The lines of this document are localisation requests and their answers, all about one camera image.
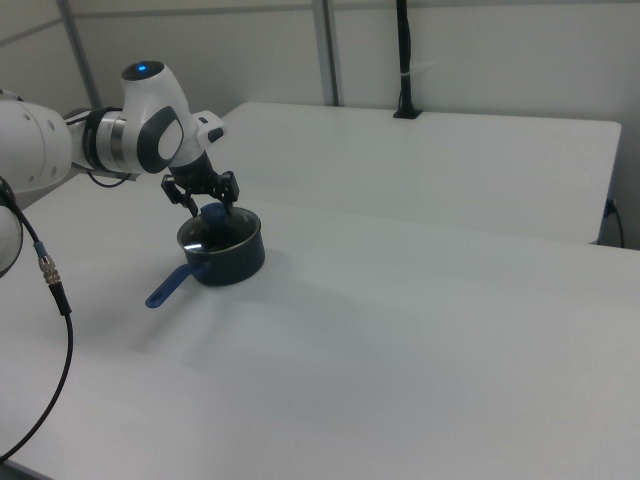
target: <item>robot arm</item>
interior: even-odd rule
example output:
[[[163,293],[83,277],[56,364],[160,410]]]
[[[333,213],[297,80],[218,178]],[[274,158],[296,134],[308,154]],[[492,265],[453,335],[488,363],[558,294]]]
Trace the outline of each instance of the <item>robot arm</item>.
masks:
[[[177,79],[160,62],[129,66],[121,82],[122,110],[85,110],[66,120],[39,105],[0,101],[0,188],[6,190],[8,184],[23,192],[52,185],[72,163],[112,173],[169,168],[172,177],[165,176],[162,186],[173,203],[189,206],[195,215],[191,195],[207,194],[228,209],[238,198],[235,178],[232,172],[218,175],[206,153],[225,133],[222,120],[209,111],[192,114]],[[19,222],[0,203],[0,277],[21,243]]]

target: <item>table surface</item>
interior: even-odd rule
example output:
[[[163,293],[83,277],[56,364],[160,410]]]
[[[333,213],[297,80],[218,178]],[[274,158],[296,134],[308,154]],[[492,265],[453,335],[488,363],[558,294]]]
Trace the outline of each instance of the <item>table surface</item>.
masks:
[[[574,243],[597,240],[613,122],[246,103],[211,149],[252,198]]]
[[[27,209],[76,350],[15,462],[66,480],[637,478],[638,252],[245,193],[264,267],[187,279],[157,310],[188,217],[159,185],[78,176]],[[65,331],[28,248],[0,304],[6,451],[55,387]]]

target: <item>black pole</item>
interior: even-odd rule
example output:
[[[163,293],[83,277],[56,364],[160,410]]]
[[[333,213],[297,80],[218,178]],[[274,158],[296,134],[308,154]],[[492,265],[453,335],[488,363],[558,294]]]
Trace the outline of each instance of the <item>black pole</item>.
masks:
[[[400,50],[400,101],[394,118],[414,119],[422,110],[413,108],[411,102],[411,31],[407,18],[407,0],[396,0],[398,14],[398,47]]]

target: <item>blue handle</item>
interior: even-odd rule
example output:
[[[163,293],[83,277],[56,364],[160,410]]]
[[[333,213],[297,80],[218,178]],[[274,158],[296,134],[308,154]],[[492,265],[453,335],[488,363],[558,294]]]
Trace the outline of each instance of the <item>blue handle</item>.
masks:
[[[169,298],[169,295],[180,286],[184,280],[193,273],[191,265],[182,265],[176,268],[162,284],[156,288],[155,292],[149,295],[144,304],[149,308],[158,308]]]

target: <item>saucepan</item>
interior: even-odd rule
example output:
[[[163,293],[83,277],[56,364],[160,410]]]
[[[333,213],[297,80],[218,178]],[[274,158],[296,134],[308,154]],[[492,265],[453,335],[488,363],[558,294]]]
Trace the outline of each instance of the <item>saucepan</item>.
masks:
[[[178,230],[178,244],[187,263],[171,273],[145,305],[162,305],[189,275],[208,286],[231,285],[251,277],[264,263],[260,227],[260,218],[250,210],[231,207],[227,214],[221,203],[202,207],[200,215]]]

